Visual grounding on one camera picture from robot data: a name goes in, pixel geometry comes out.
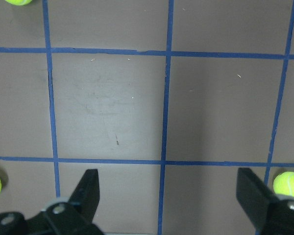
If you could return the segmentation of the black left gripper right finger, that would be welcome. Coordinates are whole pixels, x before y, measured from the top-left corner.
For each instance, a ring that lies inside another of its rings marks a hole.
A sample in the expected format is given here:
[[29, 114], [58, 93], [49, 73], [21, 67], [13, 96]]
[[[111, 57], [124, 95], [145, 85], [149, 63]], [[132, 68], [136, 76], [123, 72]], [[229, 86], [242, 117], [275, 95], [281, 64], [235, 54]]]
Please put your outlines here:
[[260, 235], [294, 235], [294, 197], [274, 193], [250, 168], [238, 169], [236, 198]]

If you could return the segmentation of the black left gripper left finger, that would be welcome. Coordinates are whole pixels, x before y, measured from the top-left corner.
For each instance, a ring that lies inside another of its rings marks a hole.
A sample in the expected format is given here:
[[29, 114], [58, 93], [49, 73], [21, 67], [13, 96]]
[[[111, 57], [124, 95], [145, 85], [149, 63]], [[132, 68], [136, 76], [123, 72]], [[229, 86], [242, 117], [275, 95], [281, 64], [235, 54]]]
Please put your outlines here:
[[43, 216], [54, 235], [102, 235], [93, 223], [99, 200], [98, 170], [88, 169], [69, 199], [50, 205]]

